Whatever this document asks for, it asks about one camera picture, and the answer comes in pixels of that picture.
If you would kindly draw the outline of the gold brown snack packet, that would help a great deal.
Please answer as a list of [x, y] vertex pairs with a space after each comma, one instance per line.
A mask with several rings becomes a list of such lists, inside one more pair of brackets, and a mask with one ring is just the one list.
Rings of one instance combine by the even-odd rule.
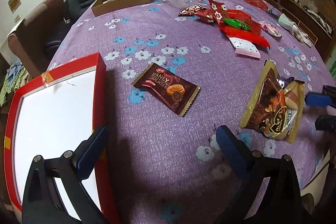
[[266, 60], [240, 127], [253, 129], [270, 139], [294, 143], [302, 118], [304, 91], [303, 81], [281, 77], [276, 65]]

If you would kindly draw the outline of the pink Lotso bear packet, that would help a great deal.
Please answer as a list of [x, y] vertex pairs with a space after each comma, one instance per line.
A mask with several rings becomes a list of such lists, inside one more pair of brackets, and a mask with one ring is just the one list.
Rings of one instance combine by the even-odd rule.
[[275, 37], [275, 38], [281, 38], [282, 34], [278, 31], [277, 27], [269, 22], [266, 21], [260, 21], [259, 24], [261, 25], [261, 28], [267, 32], [269, 35]]

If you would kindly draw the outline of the white pink 520 packet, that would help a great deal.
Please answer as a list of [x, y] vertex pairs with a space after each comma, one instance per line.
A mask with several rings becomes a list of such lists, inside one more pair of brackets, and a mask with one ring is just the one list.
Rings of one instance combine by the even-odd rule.
[[261, 57], [260, 52], [255, 47], [254, 44], [249, 42], [248, 40], [235, 38], [235, 37], [228, 37], [231, 44], [235, 48], [235, 53], [259, 59]]

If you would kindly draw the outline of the dark red Manly cookie packet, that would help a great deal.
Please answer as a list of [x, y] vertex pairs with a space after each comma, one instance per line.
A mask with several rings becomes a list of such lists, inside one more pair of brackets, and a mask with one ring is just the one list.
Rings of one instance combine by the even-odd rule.
[[180, 117], [187, 113], [201, 89], [156, 63], [148, 65], [132, 85], [151, 93]]

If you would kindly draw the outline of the wooden side cabinet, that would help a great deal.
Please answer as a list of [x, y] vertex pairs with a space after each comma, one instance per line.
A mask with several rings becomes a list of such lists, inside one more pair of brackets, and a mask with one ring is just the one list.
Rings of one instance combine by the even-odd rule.
[[264, 0], [284, 13], [308, 34], [324, 62], [327, 62], [335, 47], [335, 36], [327, 31], [299, 4], [292, 0]]

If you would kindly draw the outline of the red white gift box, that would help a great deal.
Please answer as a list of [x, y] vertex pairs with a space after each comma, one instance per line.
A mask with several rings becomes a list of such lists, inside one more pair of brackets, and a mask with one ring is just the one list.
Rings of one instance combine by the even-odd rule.
[[[4, 167], [10, 200], [21, 214], [34, 157], [58, 158], [74, 151], [96, 128], [106, 127], [105, 75], [105, 63], [94, 53], [47, 71], [15, 92], [6, 125]], [[81, 183], [107, 223], [119, 223], [108, 174], [107, 129], [106, 133], [105, 148]], [[79, 219], [61, 180], [55, 182], [69, 215]]]

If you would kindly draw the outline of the white glove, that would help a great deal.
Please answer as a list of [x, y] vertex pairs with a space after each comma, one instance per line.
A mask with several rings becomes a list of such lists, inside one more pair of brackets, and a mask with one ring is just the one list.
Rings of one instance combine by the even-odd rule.
[[303, 32], [295, 22], [290, 20], [285, 14], [278, 18], [278, 24], [288, 30], [301, 44], [306, 44], [309, 48], [313, 45], [308, 35]]

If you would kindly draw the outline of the large red flat packet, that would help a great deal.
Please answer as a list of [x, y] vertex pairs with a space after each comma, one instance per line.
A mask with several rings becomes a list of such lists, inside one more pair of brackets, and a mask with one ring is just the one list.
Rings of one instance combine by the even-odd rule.
[[239, 39], [244, 39], [248, 40], [249, 42], [262, 46], [265, 48], [270, 48], [270, 44], [268, 41], [260, 35], [256, 35], [253, 32], [246, 31], [246, 30], [240, 30], [228, 25], [221, 26], [219, 27], [221, 31], [223, 31], [228, 37], [233, 37], [233, 38], [239, 38]]

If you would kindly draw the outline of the red square packet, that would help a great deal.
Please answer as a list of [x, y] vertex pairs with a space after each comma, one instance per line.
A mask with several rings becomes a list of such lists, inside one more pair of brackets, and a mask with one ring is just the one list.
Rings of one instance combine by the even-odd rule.
[[258, 22], [255, 22], [252, 17], [241, 10], [229, 9], [227, 10], [228, 15], [232, 19], [240, 20], [246, 23], [249, 27], [251, 32], [256, 35], [261, 34], [261, 25]]

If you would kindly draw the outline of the red mesh pouch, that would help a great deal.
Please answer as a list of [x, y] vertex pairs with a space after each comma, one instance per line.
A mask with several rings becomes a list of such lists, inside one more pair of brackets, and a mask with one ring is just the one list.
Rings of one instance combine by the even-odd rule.
[[245, 1], [246, 3], [252, 6], [258, 7], [259, 9], [262, 9], [264, 11], [269, 10], [268, 5], [263, 0], [243, 0], [243, 1]]

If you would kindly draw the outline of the green blue cloth pile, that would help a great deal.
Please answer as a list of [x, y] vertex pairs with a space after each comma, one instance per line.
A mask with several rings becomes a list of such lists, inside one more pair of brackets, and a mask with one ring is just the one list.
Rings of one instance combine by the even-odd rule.
[[32, 80], [27, 69], [23, 66], [21, 61], [17, 61], [9, 67], [3, 86], [1, 88], [0, 104], [1, 107], [7, 102], [7, 95], [15, 92], [20, 87]]

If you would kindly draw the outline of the red flower candy packet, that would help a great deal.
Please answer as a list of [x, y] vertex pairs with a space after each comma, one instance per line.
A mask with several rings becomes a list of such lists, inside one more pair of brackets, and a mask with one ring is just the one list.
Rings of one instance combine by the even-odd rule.
[[227, 12], [227, 7], [225, 3], [218, 2], [215, 0], [209, 0], [210, 9], [213, 12], [213, 17], [217, 22], [218, 26], [224, 26], [224, 19], [229, 19], [230, 16]]

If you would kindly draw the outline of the purple floral tablecloth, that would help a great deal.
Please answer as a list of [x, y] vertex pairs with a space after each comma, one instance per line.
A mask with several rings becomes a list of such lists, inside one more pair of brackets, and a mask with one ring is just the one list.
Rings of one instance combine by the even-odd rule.
[[[253, 59], [238, 55], [216, 24], [178, 14], [164, 0], [102, 16], [88, 9], [49, 65], [95, 52], [105, 60], [109, 171], [122, 223], [213, 223], [240, 184], [215, 140], [221, 125], [266, 156], [290, 155], [300, 187], [322, 161], [325, 135], [314, 127], [315, 110], [303, 113], [294, 143], [239, 126], [266, 60], [280, 76], [302, 80], [306, 92], [333, 85], [318, 51], [281, 30], [281, 39], [267, 36], [270, 49]], [[200, 87], [184, 116], [133, 87], [151, 63]]]

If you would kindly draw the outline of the dark red foil packet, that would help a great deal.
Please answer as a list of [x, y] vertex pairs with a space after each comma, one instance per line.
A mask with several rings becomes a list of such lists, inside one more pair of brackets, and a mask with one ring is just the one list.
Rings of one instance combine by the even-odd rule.
[[206, 8], [204, 5], [194, 5], [181, 10], [178, 16], [196, 16], [198, 19], [206, 22], [214, 22], [214, 14], [211, 9]]

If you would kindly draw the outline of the small wall plaque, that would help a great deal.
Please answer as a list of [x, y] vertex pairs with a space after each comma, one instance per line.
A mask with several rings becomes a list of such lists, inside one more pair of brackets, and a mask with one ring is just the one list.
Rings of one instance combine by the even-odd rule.
[[10, 8], [10, 11], [14, 13], [18, 9], [18, 7], [21, 5], [21, 1], [20, 0], [9, 0], [8, 5]]

